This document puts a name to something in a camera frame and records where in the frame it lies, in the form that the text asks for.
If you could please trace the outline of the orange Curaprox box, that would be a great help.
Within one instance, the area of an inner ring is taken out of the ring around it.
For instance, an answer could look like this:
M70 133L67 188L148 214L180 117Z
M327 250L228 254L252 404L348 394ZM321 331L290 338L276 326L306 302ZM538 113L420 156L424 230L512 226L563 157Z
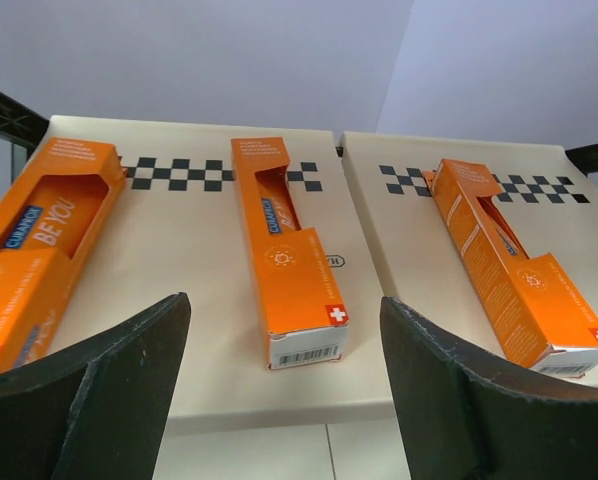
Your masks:
M0 373L46 354L126 175L114 145L52 137L0 201Z
M316 230L300 223L283 139L234 138L231 153L268 369L339 360L349 312Z

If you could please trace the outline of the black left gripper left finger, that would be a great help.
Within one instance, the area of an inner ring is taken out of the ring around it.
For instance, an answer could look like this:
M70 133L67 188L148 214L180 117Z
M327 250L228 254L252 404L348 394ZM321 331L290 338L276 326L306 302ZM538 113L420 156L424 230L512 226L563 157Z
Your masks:
M150 479L191 305L170 295L0 374L0 479Z

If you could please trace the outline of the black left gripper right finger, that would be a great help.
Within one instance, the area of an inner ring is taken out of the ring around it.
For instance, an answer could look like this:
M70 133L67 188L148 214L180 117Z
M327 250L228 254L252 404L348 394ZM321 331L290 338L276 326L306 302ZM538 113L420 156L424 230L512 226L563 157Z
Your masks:
M413 479L598 479L598 388L543 375L385 297L380 333Z

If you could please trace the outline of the orange Curaprox box flap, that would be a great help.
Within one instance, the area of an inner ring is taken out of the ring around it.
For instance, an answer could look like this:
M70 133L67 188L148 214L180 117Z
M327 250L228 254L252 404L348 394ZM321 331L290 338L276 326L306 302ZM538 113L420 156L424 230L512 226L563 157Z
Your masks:
M598 316L555 257L530 257L484 164L444 158L424 178L506 358L578 378L598 365Z

